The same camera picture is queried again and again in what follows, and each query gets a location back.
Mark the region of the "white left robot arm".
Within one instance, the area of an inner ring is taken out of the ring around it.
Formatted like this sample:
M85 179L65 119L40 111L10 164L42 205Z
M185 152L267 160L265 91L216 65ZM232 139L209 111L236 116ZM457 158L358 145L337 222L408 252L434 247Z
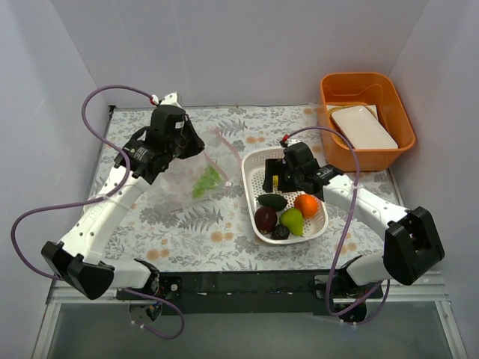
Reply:
M89 205L75 226L58 243L47 242L41 254L64 282L87 298L107 289L134 289L144 299L159 291L159 270L144 260L106 263L104 250L113 232L136 200L168 169L171 161L204 150L186 111L177 103L161 102L149 126L135 132L118 155L98 203Z

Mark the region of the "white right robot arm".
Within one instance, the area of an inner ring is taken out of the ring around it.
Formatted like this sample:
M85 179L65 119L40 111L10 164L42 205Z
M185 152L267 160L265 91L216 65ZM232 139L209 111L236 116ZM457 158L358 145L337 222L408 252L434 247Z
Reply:
M384 241L380 253L360 256L346 264L338 279L347 297L364 291L366 284L394 279L411 285L445 257L431 213L419 206L407 209L390 204L359 188L333 165L320 166L310 148L299 142L285 147L280 159L266 159L263 190L303 191L343 210L367 225Z

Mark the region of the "green grape bunch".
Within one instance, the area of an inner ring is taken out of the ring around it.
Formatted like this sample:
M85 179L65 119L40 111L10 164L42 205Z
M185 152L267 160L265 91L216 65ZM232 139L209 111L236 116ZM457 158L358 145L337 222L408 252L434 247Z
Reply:
M194 199L203 197L207 191L215 189L221 182L222 177L219 172L215 168L207 166L193 186L192 197Z

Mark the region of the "dark green avocado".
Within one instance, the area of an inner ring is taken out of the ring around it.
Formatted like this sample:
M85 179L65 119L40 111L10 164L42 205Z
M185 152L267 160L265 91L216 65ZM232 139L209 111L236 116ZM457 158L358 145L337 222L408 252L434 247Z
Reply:
M261 206L273 208L276 212L280 212L288 205L288 200L279 194L262 194L257 197L257 202Z

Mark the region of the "clear zip top bag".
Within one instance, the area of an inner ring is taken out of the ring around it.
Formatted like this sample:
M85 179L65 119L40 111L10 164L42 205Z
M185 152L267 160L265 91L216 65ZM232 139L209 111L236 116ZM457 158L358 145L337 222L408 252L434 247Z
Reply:
M191 158L173 160L166 172L161 173L146 192L147 204L160 213L187 209L217 194L228 193L236 183L240 175L241 157L232 143L218 128L203 132L200 137L205 149ZM219 172L222 182L203 197L194 199L193 186L207 166Z

